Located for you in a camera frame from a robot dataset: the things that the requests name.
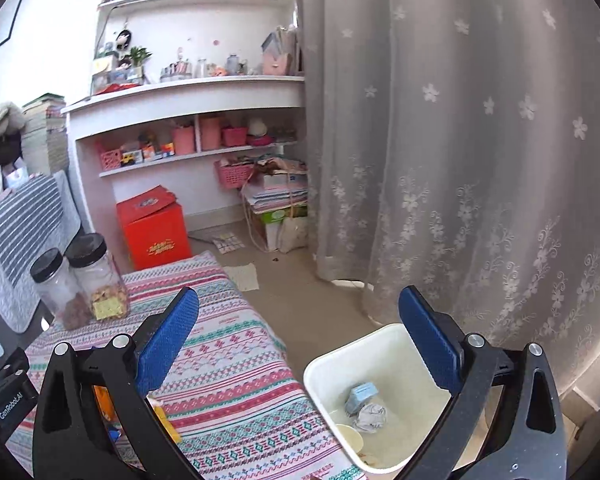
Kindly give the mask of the yellow snack wrapper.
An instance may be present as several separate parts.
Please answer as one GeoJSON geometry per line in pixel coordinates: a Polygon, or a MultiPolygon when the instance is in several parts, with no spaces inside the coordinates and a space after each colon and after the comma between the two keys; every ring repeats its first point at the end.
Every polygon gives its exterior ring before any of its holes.
{"type": "Polygon", "coordinates": [[[158,400],[152,398],[151,396],[148,396],[146,400],[149,402],[152,410],[160,420],[161,425],[163,426],[164,430],[166,430],[172,441],[176,444],[181,443],[182,437],[178,433],[178,430],[174,428],[172,422],[170,422],[169,417],[166,416],[166,412],[164,411],[162,404],[158,400]]]}

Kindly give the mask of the white trash bin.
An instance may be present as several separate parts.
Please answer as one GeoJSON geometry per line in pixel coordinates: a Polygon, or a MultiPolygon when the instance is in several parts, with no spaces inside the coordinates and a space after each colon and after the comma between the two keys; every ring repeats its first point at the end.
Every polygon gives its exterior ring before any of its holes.
{"type": "Polygon", "coordinates": [[[303,372],[303,385],[352,463],[369,479],[392,479],[416,452],[451,399],[434,383],[406,328],[389,324],[319,356],[303,372]],[[362,434],[356,452],[341,433],[350,390],[364,382],[378,389],[374,401],[388,411],[385,425],[362,434]]]}

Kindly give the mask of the short clear jar black lid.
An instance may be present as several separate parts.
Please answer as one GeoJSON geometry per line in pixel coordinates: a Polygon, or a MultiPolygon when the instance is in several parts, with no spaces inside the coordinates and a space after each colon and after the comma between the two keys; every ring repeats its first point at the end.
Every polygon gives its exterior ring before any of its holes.
{"type": "Polygon", "coordinates": [[[30,267],[38,296],[65,330],[91,323],[93,313],[68,260],[57,248],[39,255],[30,267]]]}

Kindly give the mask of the tall clear jar black lid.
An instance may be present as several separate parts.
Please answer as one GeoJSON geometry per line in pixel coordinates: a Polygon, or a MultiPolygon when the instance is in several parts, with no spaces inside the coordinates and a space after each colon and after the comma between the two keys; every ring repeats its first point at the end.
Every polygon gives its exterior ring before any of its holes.
{"type": "Polygon", "coordinates": [[[65,256],[86,293],[96,321],[125,318],[128,315],[128,291],[106,240],[99,233],[77,235],[68,246],[65,256]]]}

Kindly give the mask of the crumpled paper in bin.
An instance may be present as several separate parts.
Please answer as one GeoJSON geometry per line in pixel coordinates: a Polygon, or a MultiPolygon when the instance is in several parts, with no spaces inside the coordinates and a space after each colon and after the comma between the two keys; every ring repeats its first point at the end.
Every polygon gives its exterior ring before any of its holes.
{"type": "Polygon", "coordinates": [[[385,427],[388,411],[378,403],[366,403],[353,417],[353,426],[363,434],[376,434],[385,427]]]}

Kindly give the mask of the patterned striped tablecloth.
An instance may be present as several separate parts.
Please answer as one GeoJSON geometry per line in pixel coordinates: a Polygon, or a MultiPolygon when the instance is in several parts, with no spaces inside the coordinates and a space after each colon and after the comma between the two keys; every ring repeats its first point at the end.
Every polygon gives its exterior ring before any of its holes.
{"type": "Polygon", "coordinates": [[[206,479],[362,479],[306,390],[286,348],[211,252],[126,274],[125,318],[73,332],[58,324],[27,348],[28,375],[42,385],[56,344],[101,347],[132,334],[183,287],[199,299],[198,320],[162,386],[151,393],[181,437],[178,447],[206,479]]]}

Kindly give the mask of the grey striped sofa cover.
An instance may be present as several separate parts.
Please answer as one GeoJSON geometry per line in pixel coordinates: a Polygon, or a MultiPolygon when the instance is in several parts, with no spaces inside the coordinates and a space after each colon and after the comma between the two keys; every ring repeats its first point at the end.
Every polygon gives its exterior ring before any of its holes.
{"type": "Polygon", "coordinates": [[[32,178],[0,202],[0,315],[13,332],[28,328],[40,301],[34,260],[50,248],[63,252],[80,227],[63,171],[32,178]]]}

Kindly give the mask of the blue carton in bin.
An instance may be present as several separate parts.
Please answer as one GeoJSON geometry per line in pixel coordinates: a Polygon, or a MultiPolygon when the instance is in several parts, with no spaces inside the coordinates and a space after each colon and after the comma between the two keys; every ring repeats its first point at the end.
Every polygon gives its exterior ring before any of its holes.
{"type": "Polygon", "coordinates": [[[378,395],[378,389],[372,382],[363,382],[353,387],[344,404],[344,411],[348,416],[354,416],[362,410],[362,407],[374,396],[378,395]]]}

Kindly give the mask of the red cardboard box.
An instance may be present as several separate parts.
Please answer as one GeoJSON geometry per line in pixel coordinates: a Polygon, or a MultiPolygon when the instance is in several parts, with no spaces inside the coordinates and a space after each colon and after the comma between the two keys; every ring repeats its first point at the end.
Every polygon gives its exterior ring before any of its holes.
{"type": "Polygon", "coordinates": [[[182,206],[162,185],[117,203],[116,211],[135,270],[192,256],[182,206]]]}

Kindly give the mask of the paper sheet on floor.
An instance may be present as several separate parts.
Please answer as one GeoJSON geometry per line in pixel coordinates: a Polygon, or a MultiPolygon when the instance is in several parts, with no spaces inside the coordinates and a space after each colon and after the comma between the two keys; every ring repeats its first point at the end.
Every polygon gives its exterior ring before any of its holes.
{"type": "Polygon", "coordinates": [[[223,270],[240,292],[254,292],[260,289],[257,268],[253,263],[244,266],[224,266],[223,270]]]}

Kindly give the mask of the stack of books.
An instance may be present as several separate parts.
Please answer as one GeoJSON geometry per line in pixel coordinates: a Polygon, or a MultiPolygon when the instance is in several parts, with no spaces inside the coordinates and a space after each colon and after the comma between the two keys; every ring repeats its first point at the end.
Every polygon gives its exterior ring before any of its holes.
{"type": "Polygon", "coordinates": [[[69,167],[63,96],[44,93],[23,107],[21,157],[29,174],[56,174],[69,167]]]}

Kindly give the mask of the checkered paper on floor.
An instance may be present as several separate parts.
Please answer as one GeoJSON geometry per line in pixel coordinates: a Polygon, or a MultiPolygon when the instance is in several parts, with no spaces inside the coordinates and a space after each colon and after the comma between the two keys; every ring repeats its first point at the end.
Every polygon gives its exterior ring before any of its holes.
{"type": "Polygon", "coordinates": [[[229,252],[236,252],[236,250],[245,247],[245,244],[242,242],[242,240],[233,232],[214,234],[211,241],[218,252],[222,255],[228,254],[229,252]]]}

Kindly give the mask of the stack of papers and boxes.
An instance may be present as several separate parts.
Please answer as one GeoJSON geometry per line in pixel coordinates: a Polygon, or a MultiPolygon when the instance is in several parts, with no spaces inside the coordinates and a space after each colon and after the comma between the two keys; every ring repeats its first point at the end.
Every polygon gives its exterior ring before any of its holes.
{"type": "Polygon", "coordinates": [[[306,163],[265,154],[253,161],[240,189],[252,244],[260,252],[281,252],[308,246],[309,179],[306,163]]]}

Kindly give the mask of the pink bin on shelf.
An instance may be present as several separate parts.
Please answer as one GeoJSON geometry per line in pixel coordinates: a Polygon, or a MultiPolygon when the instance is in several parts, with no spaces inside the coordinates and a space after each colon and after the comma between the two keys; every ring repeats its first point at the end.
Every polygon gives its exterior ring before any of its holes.
{"type": "Polygon", "coordinates": [[[216,116],[204,116],[199,119],[199,123],[201,149],[218,150],[222,146],[221,119],[216,116]]]}

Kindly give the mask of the white floral lace curtain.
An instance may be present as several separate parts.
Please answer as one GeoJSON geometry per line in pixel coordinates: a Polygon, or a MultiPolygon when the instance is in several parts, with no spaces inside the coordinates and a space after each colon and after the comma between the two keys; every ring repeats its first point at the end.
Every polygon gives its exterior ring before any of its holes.
{"type": "Polygon", "coordinates": [[[414,285],[569,390],[600,355],[600,0],[298,8],[318,275],[378,324],[414,285]]]}

